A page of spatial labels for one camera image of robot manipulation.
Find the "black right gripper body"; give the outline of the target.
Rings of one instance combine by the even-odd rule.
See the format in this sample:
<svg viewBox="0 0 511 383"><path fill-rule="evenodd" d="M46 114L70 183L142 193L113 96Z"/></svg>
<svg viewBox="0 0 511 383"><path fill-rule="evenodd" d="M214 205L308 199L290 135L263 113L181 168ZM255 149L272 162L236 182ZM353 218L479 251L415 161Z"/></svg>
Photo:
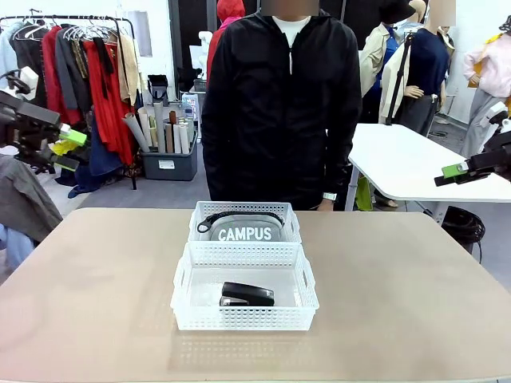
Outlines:
<svg viewBox="0 0 511 383"><path fill-rule="evenodd" d="M510 179L510 119L504 119L496 133L483 145L483 152L469 160L470 175L480 179L497 174Z"/></svg>

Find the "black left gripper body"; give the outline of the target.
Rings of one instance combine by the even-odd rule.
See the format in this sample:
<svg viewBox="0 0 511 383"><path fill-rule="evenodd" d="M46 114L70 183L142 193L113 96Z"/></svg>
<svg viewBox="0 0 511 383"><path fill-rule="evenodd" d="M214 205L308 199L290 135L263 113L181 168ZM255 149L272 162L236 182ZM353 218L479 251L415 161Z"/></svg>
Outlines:
<svg viewBox="0 0 511 383"><path fill-rule="evenodd" d="M1 145L18 150L26 164L52 164L57 158L43 143L54 143L61 132L59 113L1 91Z"/></svg>

